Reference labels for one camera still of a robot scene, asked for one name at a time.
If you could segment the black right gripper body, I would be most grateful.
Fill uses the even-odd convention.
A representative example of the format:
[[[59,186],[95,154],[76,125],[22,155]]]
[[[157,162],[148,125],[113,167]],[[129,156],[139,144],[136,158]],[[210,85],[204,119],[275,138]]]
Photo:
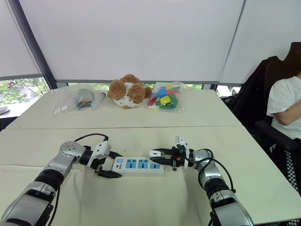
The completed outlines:
[[[178,148],[175,146],[172,146],[172,154],[171,154],[171,160],[172,160],[172,170],[177,171],[179,167],[183,167],[185,164],[186,159],[184,158],[184,154],[180,153]]]

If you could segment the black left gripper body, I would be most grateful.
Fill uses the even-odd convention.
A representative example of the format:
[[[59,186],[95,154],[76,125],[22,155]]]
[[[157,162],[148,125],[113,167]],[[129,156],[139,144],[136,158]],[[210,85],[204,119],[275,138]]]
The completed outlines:
[[[94,173],[97,175],[105,175],[105,171],[102,170],[102,165],[105,163],[106,158],[94,159],[91,163],[91,168],[94,169]]]

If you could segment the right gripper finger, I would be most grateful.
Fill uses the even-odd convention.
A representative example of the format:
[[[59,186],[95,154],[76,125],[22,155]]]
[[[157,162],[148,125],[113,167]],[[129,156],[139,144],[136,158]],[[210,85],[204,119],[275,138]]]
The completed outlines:
[[[172,150],[166,148],[157,148],[150,151],[150,155],[171,155]]]
[[[161,164],[161,165],[168,165],[173,166],[173,160],[164,158],[164,157],[151,157],[150,160],[152,160],[155,163]]]

